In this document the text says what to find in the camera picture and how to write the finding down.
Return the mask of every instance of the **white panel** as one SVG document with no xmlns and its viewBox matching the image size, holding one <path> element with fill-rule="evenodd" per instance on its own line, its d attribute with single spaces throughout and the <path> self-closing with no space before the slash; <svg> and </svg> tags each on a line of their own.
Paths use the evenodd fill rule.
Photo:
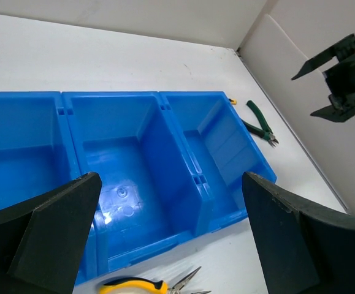
<svg viewBox="0 0 355 294">
<path fill-rule="evenodd" d="M 355 214 L 355 117 L 337 124 L 310 116 L 326 106 L 329 90 L 320 71 L 291 81 L 307 57 L 266 15 L 242 56 L 343 201 Z"/>
<path fill-rule="evenodd" d="M 355 33 L 355 1 L 280 0 L 270 15 L 309 58 Z"/>
<path fill-rule="evenodd" d="M 234 48 L 266 0 L 0 0 L 0 13 Z"/>
</svg>

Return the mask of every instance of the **yellow handle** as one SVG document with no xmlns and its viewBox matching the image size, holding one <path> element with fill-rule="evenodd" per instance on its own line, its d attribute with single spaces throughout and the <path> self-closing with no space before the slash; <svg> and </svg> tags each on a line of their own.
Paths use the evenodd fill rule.
<svg viewBox="0 0 355 294">
<path fill-rule="evenodd" d="M 103 285 L 99 289 L 98 294 L 109 294 L 124 288 L 138 288 L 148 293 L 167 294 L 167 284 L 164 281 L 152 282 L 139 277 L 129 277 L 111 281 Z"/>
<path fill-rule="evenodd" d="M 230 103 L 231 103 L 232 105 L 237 105 L 237 101 L 236 101 L 236 100 L 229 98 L 229 101 L 230 101 Z"/>
</svg>

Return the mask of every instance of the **tabletop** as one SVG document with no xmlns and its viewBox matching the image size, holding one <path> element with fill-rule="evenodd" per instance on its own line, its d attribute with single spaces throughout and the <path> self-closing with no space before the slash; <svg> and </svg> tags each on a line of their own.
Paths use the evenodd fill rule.
<svg viewBox="0 0 355 294">
<path fill-rule="evenodd" d="M 344 211 L 234 50 L 0 15 L 0 91 L 224 91 L 257 124 L 253 100 L 280 144 L 254 138 L 284 189 Z M 176 282 L 201 265 L 188 290 L 267 293 L 249 220 L 75 288 L 96 293 L 115 276 Z"/>
</svg>

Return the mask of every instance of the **blue plastic bin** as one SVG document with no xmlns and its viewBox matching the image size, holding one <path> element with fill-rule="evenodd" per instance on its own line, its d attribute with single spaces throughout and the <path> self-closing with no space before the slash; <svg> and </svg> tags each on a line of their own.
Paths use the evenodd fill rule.
<svg viewBox="0 0 355 294">
<path fill-rule="evenodd" d="M 98 275 L 247 217 L 243 172 L 276 179 L 223 92 L 65 92 L 63 101 L 80 171 L 103 182 Z"/>
<path fill-rule="evenodd" d="M 63 93 L 82 173 L 98 172 L 103 274 L 207 232 L 211 202 L 156 92 Z"/>
<path fill-rule="evenodd" d="M 0 92 L 0 209 L 79 176 L 60 92 Z M 95 244 L 94 228 L 90 235 Z M 85 256 L 96 255 L 90 247 Z M 82 262 L 79 276 L 95 277 L 95 260 L 90 271 Z"/>
<path fill-rule="evenodd" d="M 247 217 L 241 176 L 277 179 L 223 92 L 161 92 L 213 201 L 209 232 Z"/>
<path fill-rule="evenodd" d="M 276 180 L 223 92 L 0 92 L 0 209 L 89 171 L 76 284 L 244 219 L 243 172 Z"/>
</svg>

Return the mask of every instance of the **green handle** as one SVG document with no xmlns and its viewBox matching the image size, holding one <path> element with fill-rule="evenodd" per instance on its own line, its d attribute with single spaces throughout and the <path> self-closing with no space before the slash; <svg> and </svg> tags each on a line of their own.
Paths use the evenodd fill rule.
<svg viewBox="0 0 355 294">
<path fill-rule="evenodd" d="M 261 112 L 261 110 L 259 109 L 259 107 L 257 107 L 256 104 L 252 100 L 249 100 L 246 104 L 252 110 L 252 112 L 256 115 L 256 117 L 258 118 L 259 124 L 261 124 L 263 131 L 270 132 L 271 134 L 273 134 L 272 129 L 270 128 L 269 124 L 265 120 L 264 115 Z"/>
</svg>

